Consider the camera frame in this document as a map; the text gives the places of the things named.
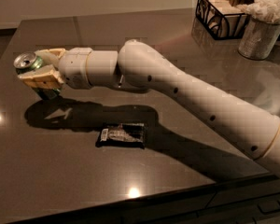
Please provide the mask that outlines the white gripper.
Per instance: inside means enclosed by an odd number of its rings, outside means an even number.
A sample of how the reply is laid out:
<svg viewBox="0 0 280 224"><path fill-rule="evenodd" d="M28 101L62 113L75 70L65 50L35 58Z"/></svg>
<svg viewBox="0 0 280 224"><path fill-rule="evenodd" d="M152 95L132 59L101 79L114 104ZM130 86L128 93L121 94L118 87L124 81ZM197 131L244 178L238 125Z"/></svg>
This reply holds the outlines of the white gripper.
<svg viewBox="0 0 280 224"><path fill-rule="evenodd" d="M61 88L65 80L65 83L73 89L87 90L91 87L86 72L87 60L91 52L91 48L37 50L35 54L46 66L20 74L20 80L31 88L46 90Z"/></svg>

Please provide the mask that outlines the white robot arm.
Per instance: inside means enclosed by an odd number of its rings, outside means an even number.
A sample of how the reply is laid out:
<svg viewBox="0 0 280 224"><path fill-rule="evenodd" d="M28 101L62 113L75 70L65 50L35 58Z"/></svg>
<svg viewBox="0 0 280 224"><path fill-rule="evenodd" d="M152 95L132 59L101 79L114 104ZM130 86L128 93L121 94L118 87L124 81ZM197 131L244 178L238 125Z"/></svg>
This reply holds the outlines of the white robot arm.
<svg viewBox="0 0 280 224"><path fill-rule="evenodd" d="M120 51L42 49L14 64L25 70L19 80L33 89L66 84L78 90L159 91L280 177L279 117L186 74L145 43L129 40Z"/></svg>

